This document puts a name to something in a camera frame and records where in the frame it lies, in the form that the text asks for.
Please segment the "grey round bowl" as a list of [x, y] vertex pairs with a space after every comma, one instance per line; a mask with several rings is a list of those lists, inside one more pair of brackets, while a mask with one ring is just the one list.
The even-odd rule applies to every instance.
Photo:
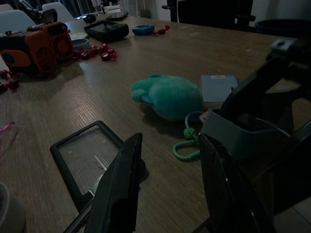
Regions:
[[90, 42], [86, 38], [72, 40], [74, 50], [89, 50]]

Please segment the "patterned round plate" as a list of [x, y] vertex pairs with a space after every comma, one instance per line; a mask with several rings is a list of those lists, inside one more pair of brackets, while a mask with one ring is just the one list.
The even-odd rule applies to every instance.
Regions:
[[69, 35], [71, 40], [79, 40], [88, 37], [88, 34], [85, 32], [70, 32]]

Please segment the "black handheld controller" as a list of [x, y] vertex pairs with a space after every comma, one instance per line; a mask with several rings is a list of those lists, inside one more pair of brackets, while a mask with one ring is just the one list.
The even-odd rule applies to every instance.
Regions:
[[127, 24], [118, 24], [111, 21], [99, 20], [84, 27], [85, 32], [101, 42], [119, 41], [129, 34]]

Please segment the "small blue device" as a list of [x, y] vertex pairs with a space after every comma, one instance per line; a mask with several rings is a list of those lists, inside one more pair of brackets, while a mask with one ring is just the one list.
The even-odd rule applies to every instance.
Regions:
[[134, 35], [150, 35], [154, 32], [154, 25], [138, 25], [132, 28]]

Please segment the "orange black device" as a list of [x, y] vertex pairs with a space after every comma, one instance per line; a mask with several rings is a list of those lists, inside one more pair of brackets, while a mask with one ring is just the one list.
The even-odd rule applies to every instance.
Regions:
[[46, 73], [57, 64], [43, 31], [0, 34], [0, 56], [11, 71], [20, 73]]
[[73, 56], [73, 43], [65, 23], [56, 22], [43, 26], [43, 32], [47, 34], [56, 60], [58, 62], [69, 59]]

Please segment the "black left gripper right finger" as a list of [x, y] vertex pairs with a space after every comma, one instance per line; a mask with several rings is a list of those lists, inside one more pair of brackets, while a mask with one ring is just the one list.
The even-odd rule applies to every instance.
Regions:
[[198, 141], [209, 233], [276, 233], [255, 188], [227, 149], [204, 133]]

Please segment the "black-framed clear card holder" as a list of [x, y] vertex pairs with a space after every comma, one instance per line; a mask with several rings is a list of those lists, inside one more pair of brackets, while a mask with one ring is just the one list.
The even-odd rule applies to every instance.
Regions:
[[93, 199], [102, 175], [124, 142], [102, 121], [95, 121], [53, 144], [53, 160], [78, 212]]

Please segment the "clear plastic pouch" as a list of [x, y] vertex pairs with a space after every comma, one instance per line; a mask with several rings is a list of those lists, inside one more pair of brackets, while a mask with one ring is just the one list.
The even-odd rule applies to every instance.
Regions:
[[199, 87], [203, 97], [203, 106], [206, 109], [220, 109], [232, 90], [240, 84], [238, 76], [227, 75], [202, 75]]

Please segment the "teal plush toy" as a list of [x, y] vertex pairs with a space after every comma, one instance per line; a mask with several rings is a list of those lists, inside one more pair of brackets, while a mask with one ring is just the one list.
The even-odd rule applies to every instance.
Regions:
[[203, 109], [203, 97], [196, 84], [172, 75], [151, 75], [131, 87], [133, 101], [145, 103], [161, 118], [180, 121]]

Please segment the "black chair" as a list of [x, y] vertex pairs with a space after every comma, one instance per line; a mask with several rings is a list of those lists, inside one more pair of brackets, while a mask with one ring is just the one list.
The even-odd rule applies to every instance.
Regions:
[[39, 13], [37, 24], [51, 24], [57, 22], [57, 11], [55, 9], [48, 9]]

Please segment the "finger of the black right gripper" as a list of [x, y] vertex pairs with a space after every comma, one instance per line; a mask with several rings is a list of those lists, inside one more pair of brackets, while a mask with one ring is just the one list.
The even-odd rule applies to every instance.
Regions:
[[298, 97], [291, 101], [282, 129], [290, 138], [274, 168], [276, 214], [311, 197], [311, 100]]
[[255, 107], [264, 94], [279, 82], [289, 59], [274, 57], [235, 88], [220, 109], [221, 116], [240, 116]]

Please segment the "dark round bin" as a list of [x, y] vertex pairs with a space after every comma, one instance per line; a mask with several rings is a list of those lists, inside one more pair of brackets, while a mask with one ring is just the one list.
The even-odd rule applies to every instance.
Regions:
[[257, 33], [299, 38], [311, 33], [311, 20], [270, 19], [255, 23]]

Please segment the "wooden table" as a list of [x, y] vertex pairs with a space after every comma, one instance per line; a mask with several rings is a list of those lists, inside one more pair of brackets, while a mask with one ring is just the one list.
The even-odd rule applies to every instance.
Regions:
[[138, 233], [190, 233], [208, 216], [201, 164], [173, 156], [184, 125], [169, 123], [131, 99], [134, 82], [169, 74], [197, 82], [205, 74], [243, 80], [264, 61], [275, 36], [170, 23], [160, 36], [111, 44], [116, 61], [71, 63], [51, 79], [21, 82], [0, 94], [0, 182], [24, 204], [25, 233], [62, 233], [77, 211], [50, 146], [101, 120], [121, 139], [143, 134], [150, 172], [141, 185]]

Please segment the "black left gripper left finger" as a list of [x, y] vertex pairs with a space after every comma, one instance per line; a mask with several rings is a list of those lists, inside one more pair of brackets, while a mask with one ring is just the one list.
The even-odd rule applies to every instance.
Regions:
[[128, 138], [101, 178], [86, 233], [133, 233], [136, 230], [142, 134]]

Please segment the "pink ribbon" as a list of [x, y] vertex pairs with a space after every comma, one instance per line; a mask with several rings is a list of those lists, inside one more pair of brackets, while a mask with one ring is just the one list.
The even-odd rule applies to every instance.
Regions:
[[0, 160], [5, 157], [7, 151], [13, 146], [19, 129], [15, 122], [10, 122], [0, 128]]

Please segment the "white plastic chair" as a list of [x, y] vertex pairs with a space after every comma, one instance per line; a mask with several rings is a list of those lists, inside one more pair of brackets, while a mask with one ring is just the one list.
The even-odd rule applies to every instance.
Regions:
[[59, 2], [46, 3], [42, 5], [44, 11], [54, 9], [57, 12], [57, 19], [61, 22], [73, 21], [74, 17], [68, 11], [68, 9]]
[[21, 10], [0, 12], [0, 34], [6, 31], [25, 31], [36, 23]]

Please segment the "keys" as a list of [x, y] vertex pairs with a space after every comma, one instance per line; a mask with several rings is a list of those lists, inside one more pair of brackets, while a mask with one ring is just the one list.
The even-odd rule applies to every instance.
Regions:
[[197, 131], [190, 126], [190, 121], [200, 121], [201, 123], [205, 122], [205, 119], [207, 117], [207, 113], [208, 110], [206, 111], [193, 111], [190, 112], [189, 114], [187, 114], [187, 116], [185, 117], [185, 129], [183, 131], [183, 135], [186, 138], [186, 141], [184, 142], [180, 142], [180, 143], [176, 143], [173, 146], [173, 154], [174, 156], [181, 161], [192, 161], [194, 159], [196, 159], [199, 155], [200, 155], [200, 151], [197, 150], [187, 156], [183, 156], [181, 155], [178, 150], [181, 148], [186, 148], [186, 147], [194, 147], [196, 145], [198, 145], [198, 133]]

